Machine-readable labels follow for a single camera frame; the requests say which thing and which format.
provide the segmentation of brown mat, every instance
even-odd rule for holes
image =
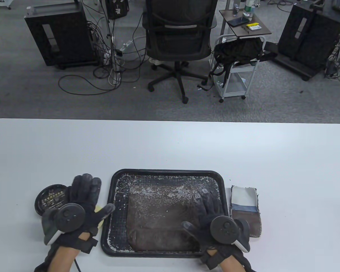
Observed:
[[[127,212],[127,238],[135,251],[195,251],[198,243],[181,222],[199,222],[190,186],[133,186]]]

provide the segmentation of gray carpet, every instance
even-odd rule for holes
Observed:
[[[141,68],[141,78],[136,83],[123,83],[117,90],[99,96],[77,96],[62,92],[57,80],[65,74],[85,76],[94,84],[108,88],[107,80],[95,80],[93,67],[71,68],[65,71],[47,67],[23,19],[26,7],[63,1],[16,0],[12,10],[0,8],[0,118],[60,118],[60,119],[126,119],[126,120],[179,120],[225,122],[292,122],[340,123],[340,82],[324,79],[322,74],[309,82],[277,66],[263,62],[255,75],[253,87],[246,100],[226,98],[220,104],[213,88],[199,91],[199,82],[184,78],[189,103],[183,105],[175,79],[147,91],[147,83],[163,73],[152,71],[150,63]],[[278,41],[288,13],[262,1],[257,15],[272,31],[270,41]],[[127,17],[116,21],[117,47],[131,40],[139,21],[142,1],[131,0]],[[218,8],[223,9],[224,0]],[[211,40],[220,33],[222,24],[216,11],[218,26],[212,30]],[[139,28],[135,36],[144,33]],[[207,59],[191,62],[189,69],[207,74]],[[123,80],[135,79],[138,72],[126,73]],[[65,88],[78,92],[97,92],[81,79],[63,81]]]

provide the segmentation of vr controller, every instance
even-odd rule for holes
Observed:
[[[244,219],[218,216],[210,224],[210,234],[221,244],[235,245],[245,253],[250,251],[249,224]]]
[[[46,210],[42,216],[44,244],[50,246],[61,234],[78,229],[84,223],[85,216],[83,207],[75,203]]]

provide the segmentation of black backpack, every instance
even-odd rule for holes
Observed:
[[[265,51],[262,50],[262,41],[260,38],[237,39],[229,42],[217,44],[214,47],[214,59],[216,61],[214,69],[209,73],[210,75],[224,76],[223,88],[226,85],[227,79],[232,65],[238,61],[237,66],[250,63],[251,60],[257,59],[260,61],[267,61],[277,56],[277,45],[271,42],[266,42]],[[214,71],[223,65],[223,71],[214,73]]]

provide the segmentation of office chair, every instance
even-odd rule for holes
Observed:
[[[188,103],[181,76],[202,79],[206,85],[207,76],[185,71],[188,61],[201,60],[211,53],[210,31],[216,26],[214,12],[218,0],[146,0],[143,13],[143,27],[146,30],[146,54],[159,61],[175,62],[174,68],[161,67],[169,73],[151,81],[148,90],[171,77],[178,80],[182,102]]]

